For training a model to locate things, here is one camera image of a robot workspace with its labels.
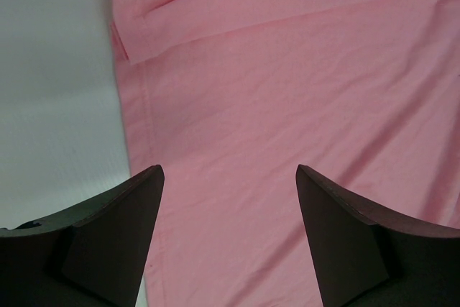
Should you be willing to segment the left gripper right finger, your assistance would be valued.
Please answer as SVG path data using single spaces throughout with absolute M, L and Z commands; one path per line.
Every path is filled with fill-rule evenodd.
M 324 306 L 458 306 L 459 230 L 353 193 L 314 169 L 296 172 Z

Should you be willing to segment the pink t shirt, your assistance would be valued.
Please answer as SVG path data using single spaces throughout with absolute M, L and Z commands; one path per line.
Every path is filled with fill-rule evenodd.
M 112 0 L 150 306 L 319 306 L 295 172 L 459 225 L 459 0 Z

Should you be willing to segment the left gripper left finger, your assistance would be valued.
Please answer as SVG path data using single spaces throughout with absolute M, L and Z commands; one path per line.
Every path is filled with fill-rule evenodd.
M 154 165 L 74 206 L 1 229 L 1 305 L 135 306 L 164 181 Z

